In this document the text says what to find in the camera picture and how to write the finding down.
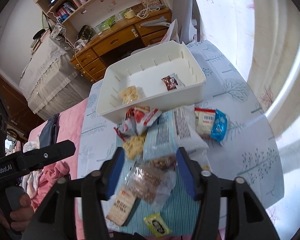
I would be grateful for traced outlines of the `person's left hand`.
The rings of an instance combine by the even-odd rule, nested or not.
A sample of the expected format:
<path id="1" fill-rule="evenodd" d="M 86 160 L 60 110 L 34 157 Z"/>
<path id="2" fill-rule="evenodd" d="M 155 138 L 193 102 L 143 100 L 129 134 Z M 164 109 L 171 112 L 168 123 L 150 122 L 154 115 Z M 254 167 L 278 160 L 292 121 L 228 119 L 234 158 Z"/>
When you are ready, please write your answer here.
<path id="1" fill-rule="evenodd" d="M 32 216 L 34 215 L 34 209 L 31 205 L 31 198 L 27 193 L 24 193 L 19 198 L 21 207 L 10 213 L 12 222 L 9 223 L 3 213 L 0 211 L 0 224 L 6 229 L 13 229 L 17 232 L 24 232 L 29 225 Z"/>

